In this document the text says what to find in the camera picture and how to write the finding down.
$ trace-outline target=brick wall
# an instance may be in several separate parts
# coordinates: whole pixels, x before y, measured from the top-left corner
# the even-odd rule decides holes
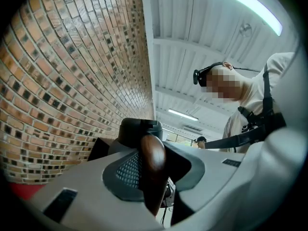
[[[153,118],[141,0],[27,0],[0,44],[1,162],[45,184],[125,117]]]

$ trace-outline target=white t-shirt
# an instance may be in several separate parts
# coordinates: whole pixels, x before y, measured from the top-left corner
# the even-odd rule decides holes
[[[276,53],[267,60],[267,66],[269,71],[269,85],[270,90],[277,84],[282,72],[289,65],[294,53]],[[263,110],[263,97],[264,97],[264,69],[256,76],[253,77],[253,84],[247,90],[243,101],[240,102],[240,106],[244,107],[248,111],[253,111],[255,115],[258,115]],[[279,112],[279,108],[273,102],[274,113]],[[247,125],[247,119],[236,110],[235,113],[229,118],[225,126],[225,130],[222,138],[231,137],[242,133],[242,127]],[[246,153],[249,148],[249,144],[237,147],[237,153]],[[220,149],[223,152],[234,152],[234,148]]]

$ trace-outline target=fluorescent light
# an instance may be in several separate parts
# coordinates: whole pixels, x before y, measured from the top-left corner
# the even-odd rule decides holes
[[[193,120],[193,121],[197,121],[198,120],[198,118],[195,118],[193,116],[189,116],[189,115],[183,114],[181,112],[178,112],[178,111],[175,111],[175,110],[172,110],[172,109],[169,109],[168,111],[171,112],[171,113],[174,113],[176,115],[180,115],[182,117],[188,118],[188,119]]]
[[[168,129],[166,129],[166,128],[163,128],[163,129],[166,130],[166,131],[172,132],[171,130],[168,130]],[[172,133],[175,133],[175,132],[172,132]]]
[[[280,36],[282,25],[278,19],[258,0],[237,0],[259,15]]]

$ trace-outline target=person in background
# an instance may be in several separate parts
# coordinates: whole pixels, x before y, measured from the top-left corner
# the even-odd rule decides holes
[[[205,149],[205,143],[206,143],[206,138],[203,136],[200,136],[198,139],[196,139],[198,148],[200,149]]]

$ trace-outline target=person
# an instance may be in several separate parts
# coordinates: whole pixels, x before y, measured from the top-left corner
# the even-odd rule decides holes
[[[266,62],[269,73],[270,90],[277,84],[284,69],[293,58],[293,52],[273,54]],[[264,69],[255,77],[247,78],[238,73],[228,62],[213,67],[206,74],[206,87],[201,87],[205,92],[212,93],[223,102],[238,102],[247,111],[255,115],[262,112],[264,97]],[[273,102],[274,113],[279,112],[278,106]],[[247,119],[236,110],[228,119],[223,137],[238,135],[242,127],[247,125]],[[249,144],[236,148],[237,153],[246,153]],[[223,152],[235,152],[234,148],[220,149]]]
[[[198,139],[196,139],[198,148],[200,149],[205,149],[205,143],[206,143],[206,138],[203,136],[200,136]]]

